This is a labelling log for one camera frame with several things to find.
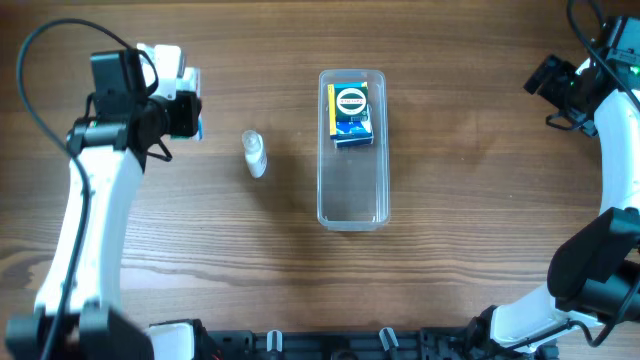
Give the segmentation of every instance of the black base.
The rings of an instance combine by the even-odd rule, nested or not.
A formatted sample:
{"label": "black base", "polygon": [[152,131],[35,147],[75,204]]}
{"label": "black base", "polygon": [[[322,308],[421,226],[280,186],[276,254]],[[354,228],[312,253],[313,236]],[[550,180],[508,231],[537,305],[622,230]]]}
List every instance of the black base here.
{"label": "black base", "polygon": [[[474,348],[464,350],[466,328],[424,328],[396,332],[397,353],[393,360],[470,360],[487,355]],[[391,360],[377,332],[283,333],[282,353],[267,352],[267,334],[251,331],[209,331],[225,360]],[[551,341],[534,354],[509,353],[495,360],[557,360],[558,348]]]}

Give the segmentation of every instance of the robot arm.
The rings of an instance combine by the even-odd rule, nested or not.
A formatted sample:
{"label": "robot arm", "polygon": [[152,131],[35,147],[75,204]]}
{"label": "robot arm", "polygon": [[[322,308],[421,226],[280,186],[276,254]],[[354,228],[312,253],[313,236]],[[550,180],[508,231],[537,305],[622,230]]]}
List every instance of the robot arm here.
{"label": "robot arm", "polygon": [[[633,90],[640,97],[640,91]],[[602,151],[600,213],[616,207],[640,209],[640,113],[624,92],[614,90],[595,112]]]}
{"label": "robot arm", "polygon": [[[601,53],[618,76],[640,95],[635,49],[640,21],[617,18],[599,40]],[[503,348],[535,339],[540,334],[580,321],[586,327],[611,321],[637,282],[640,267],[624,260],[638,246],[640,222],[640,112],[628,94],[604,76],[591,59],[576,69],[551,55],[525,84],[525,89],[558,107],[547,124],[562,130],[581,130],[599,136],[602,150],[602,202],[600,217],[563,245],[549,268],[548,282],[492,313],[490,338]],[[561,126],[556,118],[571,125]],[[637,289],[622,321],[639,321]],[[578,327],[566,327],[516,348],[536,348]]]}
{"label": "robot arm", "polygon": [[[631,76],[640,72],[637,68],[634,71],[634,67],[640,65],[640,58],[636,60],[634,55],[640,53],[640,44],[637,50],[633,47],[640,21],[619,18],[615,24],[605,31],[602,49],[608,53],[607,60],[617,64],[618,71],[626,71],[630,86],[640,88],[640,80]],[[229,354],[227,359],[234,359],[231,354],[245,354],[248,357],[239,357],[283,359],[284,351],[295,351],[286,344],[298,339],[305,344],[297,343],[301,349],[300,359],[307,359],[309,354],[318,354],[318,351],[318,356],[324,358],[329,353],[340,354],[338,358],[343,359],[342,356],[348,355],[344,349],[355,349],[356,344],[363,346],[363,354],[371,354],[368,341],[373,337],[373,346],[376,346],[379,335],[376,348],[384,349],[392,360],[410,346],[417,349],[411,348],[411,354],[419,354],[421,359],[425,356],[434,360],[456,358],[450,354],[488,359],[503,353],[507,353],[508,358],[516,358],[519,353],[535,352],[541,344],[577,329],[573,324],[579,323],[586,329],[606,323],[610,330],[611,324],[640,321],[640,266],[625,260],[638,246],[640,236],[640,216],[636,210],[640,207],[638,108],[626,93],[602,76],[597,66],[576,69],[551,56],[525,89],[530,93],[537,91],[558,107],[558,114],[547,118],[550,126],[579,129],[589,136],[600,135],[603,198],[600,216],[555,254],[546,284],[513,304],[490,307],[467,328],[456,328],[444,335],[442,329],[422,329],[416,334],[396,336],[390,328],[373,335],[284,337],[278,331],[266,336],[250,332],[216,335],[207,334],[197,320],[158,324],[142,333],[124,319],[120,309],[119,268],[128,210],[142,179],[146,157],[153,155],[148,153],[148,148],[158,143],[165,150],[165,156],[153,156],[170,160],[160,137],[164,134],[193,136],[201,127],[197,69],[184,69],[184,58],[175,47],[139,47],[154,55],[160,54],[163,61],[168,59],[166,63],[157,64],[156,95],[149,98],[149,103],[141,103],[141,99],[147,100],[147,95],[131,91],[128,84],[131,79],[147,78],[149,82],[149,71],[144,70],[146,65],[140,64],[139,56],[131,57],[130,53],[123,52],[94,54],[94,103],[99,116],[85,115],[78,119],[68,137],[69,148],[78,154],[92,175],[91,189],[94,190],[76,283],[69,303],[63,304],[67,307],[66,325],[76,325],[79,329],[79,346],[72,350],[76,352],[74,355],[80,352],[96,359],[223,360],[225,354]],[[558,117],[567,119],[571,125],[557,125],[554,120]],[[14,318],[8,324],[7,347],[16,358],[40,355],[51,315],[59,306],[60,284],[79,218],[80,186],[72,166],[69,203],[60,241],[51,270],[36,297],[35,314]],[[218,342],[220,348],[214,341],[216,336],[222,336]],[[239,348],[227,342],[235,336],[242,339],[238,342],[242,344]],[[56,351],[66,354],[68,349],[60,345]]]}

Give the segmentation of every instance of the clear plastic bottle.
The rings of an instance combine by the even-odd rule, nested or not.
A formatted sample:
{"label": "clear plastic bottle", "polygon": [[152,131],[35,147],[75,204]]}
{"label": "clear plastic bottle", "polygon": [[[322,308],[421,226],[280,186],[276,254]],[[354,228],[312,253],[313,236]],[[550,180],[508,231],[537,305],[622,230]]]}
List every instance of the clear plastic bottle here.
{"label": "clear plastic bottle", "polygon": [[267,169],[267,152],[264,149],[262,136],[253,130],[247,130],[242,134],[242,144],[249,172],[257,179]]}

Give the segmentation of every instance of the black mount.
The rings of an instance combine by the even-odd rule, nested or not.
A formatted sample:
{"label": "black mount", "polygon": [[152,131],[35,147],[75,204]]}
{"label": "black mount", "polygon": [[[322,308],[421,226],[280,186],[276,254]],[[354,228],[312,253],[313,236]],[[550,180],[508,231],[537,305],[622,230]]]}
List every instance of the black mount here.
{"label": "black mount", "polygon": [[[195,92],[177,91],[173,100],[150,96],[157,83],[145,85],[141,51],[127,49],[91,56],[95,93],[87,98],[83,117],[76,120],[67,136],[67,147],[80,154],[86,147],[112,145],[130,149],[144,170],[146,156],[172,159],[161,137],[190,137],[198,131],[202,104]],[[93,102],[96,115],[89,116]],[[164,155],[149,153],[158,144]]]}
{"label": "black mount", "polygon": [[[595,313],[601,321],[618,311],[640,265],[625,260],[640,244],[638,210],[611,208],[556,251],[547,276],[556,308]],[[623,321],[640,322],[640,294]]]}
{"label": "black mount", "polygon": [[[640,20],[626,16],[609,18],[594,49],[631,89],[640,88]],[[547,116],[546,124],[560,130],[581,130],[597,136],[594,114],[602,101],[618,88],[615,81],[595,63],[578,76],[573,64],[549,55],[524,85],[529,94],[542,96],[558,109]],[[568,125],[557,120],[563,118]]]}

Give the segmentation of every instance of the bottle cap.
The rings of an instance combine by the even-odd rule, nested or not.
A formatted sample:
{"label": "bottle cap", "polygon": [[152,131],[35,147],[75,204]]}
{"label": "bottle cap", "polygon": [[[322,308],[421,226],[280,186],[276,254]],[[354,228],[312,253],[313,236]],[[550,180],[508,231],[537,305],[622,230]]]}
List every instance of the bottle cap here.
{"label": "bottle cap", "polygon": [[242,134],[242,144],[249,153],[260,151],[260,135],[253,130],[247,130]]}

